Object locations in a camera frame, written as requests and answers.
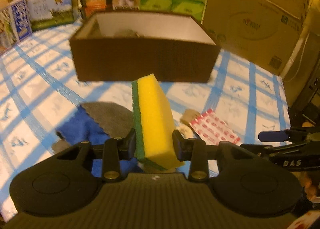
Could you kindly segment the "red patterned plastic packet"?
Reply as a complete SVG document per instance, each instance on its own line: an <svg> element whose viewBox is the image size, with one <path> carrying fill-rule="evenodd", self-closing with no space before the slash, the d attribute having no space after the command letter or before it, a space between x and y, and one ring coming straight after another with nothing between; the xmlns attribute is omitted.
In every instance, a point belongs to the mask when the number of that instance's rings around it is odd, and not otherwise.
<svg viewBox="0 0 320 229"><path fill-rule="evenodd" d="M213 109L208 109L193 119L189 125L206 144L217 146L220 141L240 144L240 137L217 116Z"/></svg>

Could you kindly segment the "yellow green sponge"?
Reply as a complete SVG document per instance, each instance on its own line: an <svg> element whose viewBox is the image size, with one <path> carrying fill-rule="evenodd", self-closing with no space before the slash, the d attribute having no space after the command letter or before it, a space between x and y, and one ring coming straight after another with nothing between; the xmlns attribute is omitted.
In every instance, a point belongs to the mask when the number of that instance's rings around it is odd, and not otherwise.
<svg viewBox="0 0 320 229"><path fill-rule="evenodd" d="M175 122L170 103L154 74L132 82L135 158L145 169L173 172L184 165L177 159L172 133Z"/></svg>

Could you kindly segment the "dark grey cloth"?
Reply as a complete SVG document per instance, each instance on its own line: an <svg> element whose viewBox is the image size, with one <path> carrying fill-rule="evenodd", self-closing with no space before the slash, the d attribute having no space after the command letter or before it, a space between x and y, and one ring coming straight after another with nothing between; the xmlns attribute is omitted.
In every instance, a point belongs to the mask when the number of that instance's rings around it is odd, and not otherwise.
<svg viewBox="0 0 320 229"><path fill-rule="evenodd" d="M120 29L114 33L114 37L116 38L139 38L140 35L137 31L132 29Z"/></svg>

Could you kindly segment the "small white knitted item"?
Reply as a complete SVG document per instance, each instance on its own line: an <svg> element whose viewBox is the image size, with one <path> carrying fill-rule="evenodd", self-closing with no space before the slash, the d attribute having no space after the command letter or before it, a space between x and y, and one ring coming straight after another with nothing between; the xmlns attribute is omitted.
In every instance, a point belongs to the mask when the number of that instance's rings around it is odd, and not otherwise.
<svg viewBox="0 0 320 229"><path fill-rule="evenodd" d="M182 137L184 139L191 139L194 137L194 133L188 126L184 124L180 124L179 126L176 126L176 129L180 132Z"/></svg>

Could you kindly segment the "grey felt cloth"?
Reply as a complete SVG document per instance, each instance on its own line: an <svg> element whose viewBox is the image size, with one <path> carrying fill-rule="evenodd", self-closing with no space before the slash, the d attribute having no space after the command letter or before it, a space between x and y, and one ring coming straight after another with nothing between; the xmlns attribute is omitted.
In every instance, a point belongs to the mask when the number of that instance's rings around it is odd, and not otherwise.
<svg viewBox="0 0 320 229"><path fill-rule="evenodd" d="M86 102L80 105L109 137L124 138L134 127L132 111L122 105L114 102Z"/></svg>

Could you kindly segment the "tan cardboard piece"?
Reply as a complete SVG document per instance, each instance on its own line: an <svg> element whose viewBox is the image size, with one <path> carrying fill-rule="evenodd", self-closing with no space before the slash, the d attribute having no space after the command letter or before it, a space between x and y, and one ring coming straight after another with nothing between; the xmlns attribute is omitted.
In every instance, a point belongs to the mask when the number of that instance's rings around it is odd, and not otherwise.
<svg viewBox="0 0 320 229"><path fill-rule="evenodd" d="M191 121L193 121L195 118L198 118L199 116L200 113L198 111L193 109L186 109L180 118L180 123L188 126Z"/></svg>

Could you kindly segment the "blue cloth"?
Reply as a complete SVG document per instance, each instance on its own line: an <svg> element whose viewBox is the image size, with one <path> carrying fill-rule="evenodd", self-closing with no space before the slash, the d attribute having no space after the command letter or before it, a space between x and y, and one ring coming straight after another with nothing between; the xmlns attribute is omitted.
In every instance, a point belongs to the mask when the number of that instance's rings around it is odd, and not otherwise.
<svg viewBox="0 0 320 229"><path fill-rule="evenodd" d="M52 145L54 152L58 153L82 141L89 141L93 145L101 144L111 137L79 105L75 114L56 129L60 141Z"/></svg>

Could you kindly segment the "blue checked bed sheet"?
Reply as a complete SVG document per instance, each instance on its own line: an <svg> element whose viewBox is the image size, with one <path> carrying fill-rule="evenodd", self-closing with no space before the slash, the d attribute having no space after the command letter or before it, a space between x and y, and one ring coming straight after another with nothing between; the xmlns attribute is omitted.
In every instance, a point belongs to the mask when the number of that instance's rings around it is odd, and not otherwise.
<svg viewBox="0 0 320 229"><path fill-rule="evenodd" d="M53 154L57 127L82 102L132 107L129 82L81 82L69 39L76 22L35 32L1 56L1 215L16 214L9 185L20 171ZM243 143L261 131L290 127L282 79L233 53L221 51L206 83L162 83L172 115L213 109Z"/></svg>

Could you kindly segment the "brown open cardboard box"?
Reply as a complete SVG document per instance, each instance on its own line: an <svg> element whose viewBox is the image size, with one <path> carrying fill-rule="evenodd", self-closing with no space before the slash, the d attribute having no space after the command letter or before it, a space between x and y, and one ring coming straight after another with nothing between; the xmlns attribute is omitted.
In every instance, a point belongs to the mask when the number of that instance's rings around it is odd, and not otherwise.
<svg viewBox="0 0 320 229"><path fill-rule="evenodd" d="M116 38L120 29L139 38ZM80 81L133 81L154 74L159 81L209 80L221 47L189 15L147 12L96 12L69 40Z"/></svg>

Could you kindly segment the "large brown cardboard carton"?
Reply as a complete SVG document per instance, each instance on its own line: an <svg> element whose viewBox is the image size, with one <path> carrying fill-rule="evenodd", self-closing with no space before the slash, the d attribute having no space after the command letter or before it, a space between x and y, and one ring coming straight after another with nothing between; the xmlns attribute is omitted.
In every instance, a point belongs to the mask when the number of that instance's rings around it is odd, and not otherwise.
<svg viewBox="0 0 320 229"><path fill-rule="evenodd" d="M279 75L309 7L310 0L207 0L203 26L224 50Z"/></svg>

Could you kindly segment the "red black food box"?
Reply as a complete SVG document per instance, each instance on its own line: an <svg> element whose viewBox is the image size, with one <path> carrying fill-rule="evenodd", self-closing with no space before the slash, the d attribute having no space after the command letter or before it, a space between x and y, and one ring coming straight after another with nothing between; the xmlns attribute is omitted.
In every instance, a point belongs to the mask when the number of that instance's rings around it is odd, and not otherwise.
<svg viewBox="0 0 320 229"><path fill-rule="evenodd" d="M95 6L95 7L82 7L79 9L83 20L87 20L95 12L110 12L113 11L112 7Z"/></svg>

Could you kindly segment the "cow picture milk box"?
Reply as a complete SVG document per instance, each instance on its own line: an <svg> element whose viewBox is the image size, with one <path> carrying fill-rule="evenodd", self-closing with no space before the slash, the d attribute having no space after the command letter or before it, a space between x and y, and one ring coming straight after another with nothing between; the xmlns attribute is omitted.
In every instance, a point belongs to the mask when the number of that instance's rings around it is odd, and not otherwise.
<svg viewBox="0 0 320 229"><path fill-rule="evenodd" d="M77 0L27 0L32 31L72 24L78 16Z"/></svg>

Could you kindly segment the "blue white milk carton box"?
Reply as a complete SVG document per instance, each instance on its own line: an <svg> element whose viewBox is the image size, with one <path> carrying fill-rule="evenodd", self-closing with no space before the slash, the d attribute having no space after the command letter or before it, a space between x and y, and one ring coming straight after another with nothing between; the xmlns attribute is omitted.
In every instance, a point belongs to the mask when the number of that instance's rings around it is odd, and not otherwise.
<svg viewBox="0 0 320 229"><path fill-rule="evenodd" d="M1 54L32 34L27 0L14 0L1 8Z"/></svg>

